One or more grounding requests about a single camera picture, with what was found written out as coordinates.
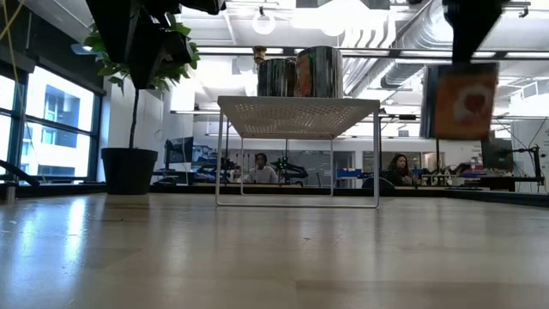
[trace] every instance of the computer monitor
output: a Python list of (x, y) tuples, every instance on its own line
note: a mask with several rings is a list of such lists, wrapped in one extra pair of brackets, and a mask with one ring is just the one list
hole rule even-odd
[(194, 137), (175, 138), (166, 141), (164, 163), (192, 162), (192, 145)]
[(513, 172), (513, 146), (511, 140), (488, 138), (481, 141), (482, 165), (485, 169)]

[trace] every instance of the wooden floor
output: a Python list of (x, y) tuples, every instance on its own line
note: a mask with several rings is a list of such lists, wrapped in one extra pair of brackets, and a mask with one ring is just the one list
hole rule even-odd
[(549, 211), (449, 199), (215, 209), (212, 196), (0, 206), (0, 308), (549, 308)]

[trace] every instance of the woman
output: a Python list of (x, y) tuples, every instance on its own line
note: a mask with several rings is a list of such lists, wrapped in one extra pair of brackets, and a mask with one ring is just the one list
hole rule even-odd
[(413, 177), (408, 169), (408, 159), (404, 154), (395, 154), (385, 172), (385, 178), (393, 185), (413, 185)]

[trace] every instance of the person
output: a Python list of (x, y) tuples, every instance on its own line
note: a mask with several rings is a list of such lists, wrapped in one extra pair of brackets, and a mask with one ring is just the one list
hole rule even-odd
[(272, 167), (267, 166), (267, 155), (256, 154), (256, 167), (244, 177), (245, 183), (278, 184), (278, 176)]
[(389, 164), (389, 168), (384, 173), (384, 178), (393, 185), (413, 185), (413, 175), (408, 169), (408, 159), (404, 154), (395, 154)]

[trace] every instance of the potted plant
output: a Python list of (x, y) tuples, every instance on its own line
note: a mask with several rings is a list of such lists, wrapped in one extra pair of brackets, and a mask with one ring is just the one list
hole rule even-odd
[(166, 19), (169, 21), (166, 24), (169, 27), (162, 27), (152, 22), (146, 24), (148, 27), (146, 31), (158, 31), (154, 36), (151, 36), (151, 33), (143, 33), (140, 24), (136, 26), (132, 51), (125, 63), (116, 63), (110, 59), (95, 25), (91, 26), (91, 33), (83, 44), (91, 48), (91, 52), (99, 55), (98, 60), (103, 64), (98, 73), (100, 76), (108, 77), (109, 82), (117, 84), (122, 89), (123, 95), (126, 79), (130, 78), (136, 88), (128, 148), (101, 149), (109, 194), (148, 193), (158, 153), (138, 149), (134, 145), (139, 93), (145, 88), (169, 91), (168, 82), (175, 86), (181, 76), (189, 78), (187, 65), (195, 70), (197, 61), (200, 60), (196, 44), (190, 42), (188, 37), (190, 29), (176, 22), (172, 14), (166, 14)]

